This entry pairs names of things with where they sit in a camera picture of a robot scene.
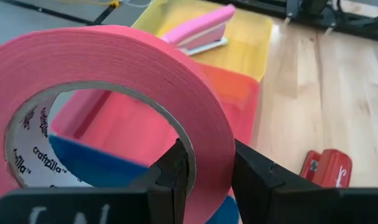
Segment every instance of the pink tray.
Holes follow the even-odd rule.
[[[218,93],[235,138],[249,144],[258,83],[247,76],[200,64]],[[145,166],[172,146],[175,130],[150,106],[104,90],[78,90],[52,121],[58,135]]]

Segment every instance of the pink tape roll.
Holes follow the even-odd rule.
[[[34,32],[0,46],[0,196],[18,187],[16,179],[35,187],[68,177],[56,158],[47,165],[51,151],[42,154],[49,147],[44,119],[61,91],[82,88],[139,96],[169,119],[188,140],[185,148],[195,152],[185,223],[207,221],[227,195],[233,173],[234,138],[223,109],[189,57],[121,26]],[[26,134],[36,130],[37,137]],[[44,166],[36,168],[32,155]]]

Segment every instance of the wooden surface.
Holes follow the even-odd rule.
[[[158,35],[212,7],[200,1],[179,7]],[[343,8],[378,16],[373,6],[343,1]],[[251,147],[296,173],[310,149],[337,148],[353,160],[351,186],[378,186],[378,42],[273,23]],[[195,60],[262,76],[266,24],[237,10],[227,29],[233,42]]]

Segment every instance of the pink stapler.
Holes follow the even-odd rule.
[[[230,4],[179,25],[162,37],[162,40],[187,55],[225,45],[228,43],[224,37],[226,23],[233,14],[234,6]]]

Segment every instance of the tape core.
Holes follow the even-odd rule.
[[[107,82],[74,82],[53,86],[30,97],[14,113],[6,130],[5,156],[11,173],[20,186],[91,186],[78,180],[66,170],[53,154],[48,141],[47,116],[56,97],[65,91],[82,89],[120,92],[148,104],[160,113],[176,130],[188,153],[187,195],[189,195],[196,179],[196,159],[192,143],[184,128],[172,114],[153,99],[133,89]]]

